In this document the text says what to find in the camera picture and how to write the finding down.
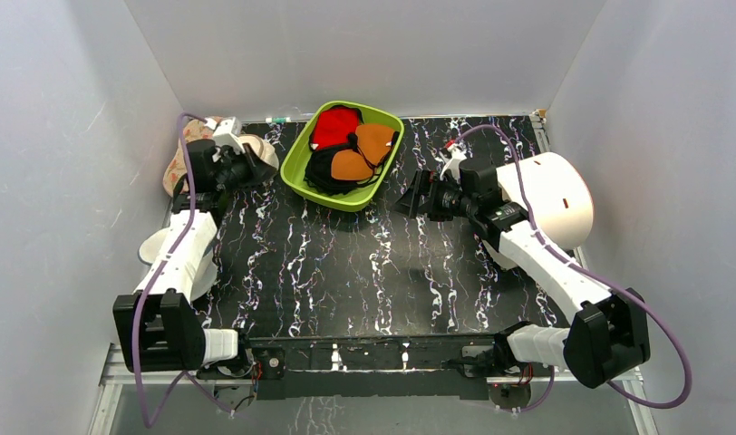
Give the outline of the white mesh laundry bag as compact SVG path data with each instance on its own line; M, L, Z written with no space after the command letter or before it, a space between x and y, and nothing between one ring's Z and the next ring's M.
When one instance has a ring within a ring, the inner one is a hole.
M139 260L148 266L153 266L169 233L167 228L161 228L144 240L139 247ZM195 275L195 281L189 297L191 302L205 295L214 285L218 275L218 266L214 263L213 248L215 242L208 247L205 255L201 258L199 267Z

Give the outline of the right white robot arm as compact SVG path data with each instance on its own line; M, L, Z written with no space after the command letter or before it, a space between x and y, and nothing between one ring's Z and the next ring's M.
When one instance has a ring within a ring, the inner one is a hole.
M516 375L540 363L595 388L650 359L641 296L584 275L570 255L588 236L594 208L565 158L547 152L501 167L462 159L440 174L420 169L393 208L407 218L466 218L496 262L527 273L567 319L565 328L522 321L496 333L482 358L492 371Z

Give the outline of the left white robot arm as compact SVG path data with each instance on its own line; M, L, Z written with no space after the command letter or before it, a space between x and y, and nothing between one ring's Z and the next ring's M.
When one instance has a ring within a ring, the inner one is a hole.
M169 224L140 246L150 271L133 293L116 298L112 314L131 372L216 365L243 377L255 362L247 336L239 328L203 327L192 304L216 278L212 249L230 197L273 178L279 160L267 140L252 134L235 144L194 140L187 150L190 166L173 186Z

